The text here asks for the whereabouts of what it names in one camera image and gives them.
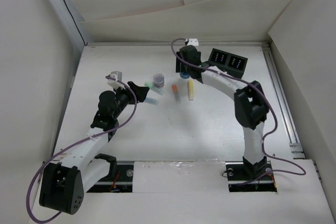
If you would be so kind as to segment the blue lidded round jar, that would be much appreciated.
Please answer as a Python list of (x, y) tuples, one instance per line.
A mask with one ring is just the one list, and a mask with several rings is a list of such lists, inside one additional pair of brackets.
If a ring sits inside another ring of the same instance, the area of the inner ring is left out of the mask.
[(190, 75), (188, 73), (185, 72), (180, 72), (180, 77), (183, 79), (188, 79), (190, 77)]

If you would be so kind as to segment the clear jar of paper clips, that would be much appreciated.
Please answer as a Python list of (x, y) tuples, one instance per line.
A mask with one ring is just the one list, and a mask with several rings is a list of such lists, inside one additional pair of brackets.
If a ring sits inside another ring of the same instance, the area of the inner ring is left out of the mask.
[(153, 84), (155, 87), (157, 88), (162, 88), (164, 87), (165, 84), (165, 78), (164, 75), (162, 75), (161, 73), (157, 73), (153, 76)]

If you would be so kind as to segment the yellow highlighter pen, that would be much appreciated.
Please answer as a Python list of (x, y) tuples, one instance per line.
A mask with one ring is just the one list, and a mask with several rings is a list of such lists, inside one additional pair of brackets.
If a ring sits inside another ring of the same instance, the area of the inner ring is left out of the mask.
[(188, 81), (187, 89), (188, 89), (188, 99), (190, 101), (193, 101), (194, 100), (194, 83), (192, 80)]

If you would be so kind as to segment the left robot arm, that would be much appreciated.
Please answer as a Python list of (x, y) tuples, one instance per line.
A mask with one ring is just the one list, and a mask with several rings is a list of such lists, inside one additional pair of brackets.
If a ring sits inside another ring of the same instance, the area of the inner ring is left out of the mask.
[(99, 95), (98, 110), (86, 138), (67, 148), (69, 154), (57, 163), (48, 163), (43, 172), (39, 204), (58, 212), (75, 214), (84, 194), (100, 179), (112, 180), (117, 175), (117, 160), (102, 154), (105, 147), (121, 128), (118, 117), (128, 105), (144, 102), (149, 87), (132, 81), (110, 82), (112, 90)]

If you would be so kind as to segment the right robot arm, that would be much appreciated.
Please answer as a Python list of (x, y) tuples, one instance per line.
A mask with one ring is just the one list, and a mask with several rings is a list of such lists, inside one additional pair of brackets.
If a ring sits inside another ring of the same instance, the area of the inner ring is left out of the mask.
[(242, 180), (260, 177), (266, 172), (267, 158), (262, 149), (262, 137), (269, 106), (259, 82), (242, 80), (248, 59), (212, 49), (209, 59), (202, 62), (201, 52), (192, 45), (182, 47), (175, 56), (176, 72), (215, 88), (233, 100), (235, 118), (244, 133)]

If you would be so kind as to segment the blue highlighter pen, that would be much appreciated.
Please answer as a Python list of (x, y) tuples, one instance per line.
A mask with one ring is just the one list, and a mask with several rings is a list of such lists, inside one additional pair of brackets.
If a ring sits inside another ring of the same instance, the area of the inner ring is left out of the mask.
[(148, 103), (148, 104), (151, 104), (151, 105), (158, 105), (159, 101), (156, 100), (156, 99), (152, 99), (152, 98), (146, 98), (144, 100), (144, 103)]

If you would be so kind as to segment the green highlighter pen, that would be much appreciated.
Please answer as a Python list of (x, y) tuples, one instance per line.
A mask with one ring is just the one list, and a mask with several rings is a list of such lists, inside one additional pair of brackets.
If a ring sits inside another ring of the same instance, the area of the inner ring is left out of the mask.
[(164, 91), (161, 88), (156, 87), (153, 82), (145, 82), (145, 86), (159, 95), (164, 94)]

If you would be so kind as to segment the orange highlighter pen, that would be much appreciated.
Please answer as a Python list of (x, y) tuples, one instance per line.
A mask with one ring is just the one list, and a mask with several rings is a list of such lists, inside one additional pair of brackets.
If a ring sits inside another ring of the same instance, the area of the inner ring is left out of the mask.
[(175, 102), (177, 104), (180, 104), (181, 103), (181, 98), (180, 98), (180, 94), (179, 94), (177, 85), (175, 85), (175, 84), (172, 85), (172, 91), (173, 91), (173, 94), (174, 94)]

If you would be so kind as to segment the black two-compartment organizer box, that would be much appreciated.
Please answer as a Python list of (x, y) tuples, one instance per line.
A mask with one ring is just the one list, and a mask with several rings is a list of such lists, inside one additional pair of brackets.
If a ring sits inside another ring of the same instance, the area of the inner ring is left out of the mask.
[(208, 63), (216, 66), (230, 76), (241, 79), (244, 75), (248, 59), (219, 49), (212, 49)]

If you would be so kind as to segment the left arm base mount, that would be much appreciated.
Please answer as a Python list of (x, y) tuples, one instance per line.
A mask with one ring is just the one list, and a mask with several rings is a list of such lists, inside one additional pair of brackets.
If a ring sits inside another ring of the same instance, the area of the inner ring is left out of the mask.
[(131, 193), (133, 189), (134, 163), (118, 163), (116, 175), (96, 182), (89, 193)]

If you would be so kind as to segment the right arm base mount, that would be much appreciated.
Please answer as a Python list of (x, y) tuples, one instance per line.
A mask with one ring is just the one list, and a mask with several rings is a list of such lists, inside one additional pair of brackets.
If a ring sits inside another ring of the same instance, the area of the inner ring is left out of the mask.
[(243, 162), (226, 162), (225, 171), (222, 176), (227, 178), (228, 190), (230, 193), (246, 192), (277, 192), (274, 178), (271, 175), (265, 175), (256, 179), (265, 172), (266, 168), (272, 168), (271, 163), (267, 162), (266, 168), (263, 168), (257, 175), (248, 175), (244, 170)]

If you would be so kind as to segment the aluminium rail right side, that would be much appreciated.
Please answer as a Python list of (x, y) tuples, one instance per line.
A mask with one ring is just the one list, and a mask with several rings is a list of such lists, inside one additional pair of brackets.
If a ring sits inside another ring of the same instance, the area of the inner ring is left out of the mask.
[(268, 68), (268, 72), (270, 75), (271, 83), (276, 94), (277, 104), (279, 106), (279, 113), (278, 121), (279, 124), (282, 125), (285, 133), (286, 138), (289, 142), (289, 148), (292, 153), (293, 159), (306, 159), (305, 153), (301, 146), (299, 136), (296, 131), (296, 127), (289, 109), (289, 105), (282, 88), (282, 84), (280, 81), (280, 77), (276, 68), (276, 64), (271, 52), (271, 48), (269, 43), (265, 43), (262, 46), (262, 51), (265, 58), (265, 63)]

